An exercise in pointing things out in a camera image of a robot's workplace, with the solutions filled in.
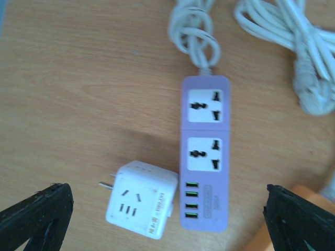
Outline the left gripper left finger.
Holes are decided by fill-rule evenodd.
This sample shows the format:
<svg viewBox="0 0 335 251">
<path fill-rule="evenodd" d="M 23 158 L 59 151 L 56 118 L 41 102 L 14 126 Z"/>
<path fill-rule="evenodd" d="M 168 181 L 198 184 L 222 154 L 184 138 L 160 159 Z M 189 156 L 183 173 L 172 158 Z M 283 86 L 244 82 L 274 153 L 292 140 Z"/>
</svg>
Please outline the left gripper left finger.
<svg viewBox="0 0 335 251">
<path fill-rule="evenodd" d="M 56 183 L 1 211 L 1 250 L 60 250 L 73 205 L 70 185 Z"/>
</svg>

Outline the white cube adapter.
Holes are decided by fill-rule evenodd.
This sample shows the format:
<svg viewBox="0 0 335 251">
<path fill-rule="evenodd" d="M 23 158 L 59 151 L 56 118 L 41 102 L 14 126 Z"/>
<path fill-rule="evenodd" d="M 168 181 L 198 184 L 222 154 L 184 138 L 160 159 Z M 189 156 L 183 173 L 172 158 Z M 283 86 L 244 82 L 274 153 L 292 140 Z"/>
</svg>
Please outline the white cube adapter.
<svg viewBox="0 0 335 251">
<path fill-rule="evenodd" d="M 148 238 L 160 239 L 172 215 L 178 173 L 132 161 L 112 176 L 112 185 L 99 183 L 111 190 L 106 221 Z"/>
</svg>

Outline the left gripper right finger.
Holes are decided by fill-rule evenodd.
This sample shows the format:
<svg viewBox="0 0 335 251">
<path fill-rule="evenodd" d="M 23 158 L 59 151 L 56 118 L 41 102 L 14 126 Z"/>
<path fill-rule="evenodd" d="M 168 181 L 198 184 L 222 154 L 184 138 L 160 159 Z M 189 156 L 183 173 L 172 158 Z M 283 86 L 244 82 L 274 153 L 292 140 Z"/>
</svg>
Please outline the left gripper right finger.
<svg viewBox="0 0 335 251">
<path fill-rule="evenodd" d="M 334 250 L 334 214 L 268 184 L 263 214 L 275 250 Z"/>
</svg>

